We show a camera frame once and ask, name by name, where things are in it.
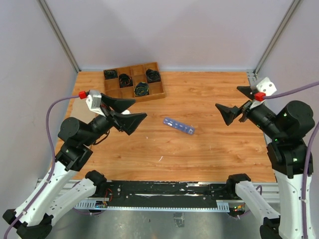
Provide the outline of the blue weekly pill organizer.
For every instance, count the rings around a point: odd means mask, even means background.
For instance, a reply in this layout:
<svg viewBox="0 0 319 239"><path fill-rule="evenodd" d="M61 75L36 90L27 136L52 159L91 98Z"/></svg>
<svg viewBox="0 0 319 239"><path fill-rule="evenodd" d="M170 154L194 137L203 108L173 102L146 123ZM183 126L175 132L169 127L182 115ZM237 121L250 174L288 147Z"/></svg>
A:
<svg viewBox="0 0 319 239"><path fill-rule="evenodd" d="M189 125L186 125L184 123L181 123L179 121L176 121L174 119L165 117L163 120L163 124L168 125L169 127L175 128L179 131L182 131L184 133L187 133L189 135L194 135L195 128Z"/></svg>

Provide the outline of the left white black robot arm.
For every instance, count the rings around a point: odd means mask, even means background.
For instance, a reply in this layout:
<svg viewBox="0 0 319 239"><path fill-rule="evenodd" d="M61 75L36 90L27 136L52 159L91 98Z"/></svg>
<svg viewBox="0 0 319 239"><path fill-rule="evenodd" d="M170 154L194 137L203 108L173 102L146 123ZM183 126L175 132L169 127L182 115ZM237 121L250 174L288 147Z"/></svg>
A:
<svg viewBox="0 0 319 239"><path fill-rule="evenodd" d="M96 117L89 123L75 117L62 122L58 137L64 144L58 153L52 152L51 167L30 196L19 207L3 214L9 224L4 238L15 228L21 239L44 239L79 202L93 195L103 196L107 191L107 179L96 170L89 172L62 196L59 193L87 163L93 153L89 147L101 136L113 127L131 135L147 117L146 113L124 113L136 102L134 99L116 99L96 90L79 92L77 98L85 99L88 109L96 113Z"/></svg>

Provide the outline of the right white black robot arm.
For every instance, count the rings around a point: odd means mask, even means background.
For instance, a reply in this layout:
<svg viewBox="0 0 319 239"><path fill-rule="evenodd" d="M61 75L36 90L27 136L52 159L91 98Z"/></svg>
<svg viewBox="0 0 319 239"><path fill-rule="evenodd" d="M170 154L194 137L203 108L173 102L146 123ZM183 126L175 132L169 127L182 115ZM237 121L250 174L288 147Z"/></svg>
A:
<svg viewBox="0 0 319 239"><path fill-rule="evenodd" d="M225 123L234 119L251 121L270 138L267 155L274 170L280 196L280 210L274 210L262 197L246 174L228 177L226 194L231 199L242 199L250 212L259 221L263 239L314 239L311 211L307 197L313 174L311 143L304 137L319 129L314 121L311 107L302 101L290 101L279 113L274 113L265 104L277 98L277 89L272 83L263 83L255 89L239 86L249 101L240 107L217 104Z"/></svg>

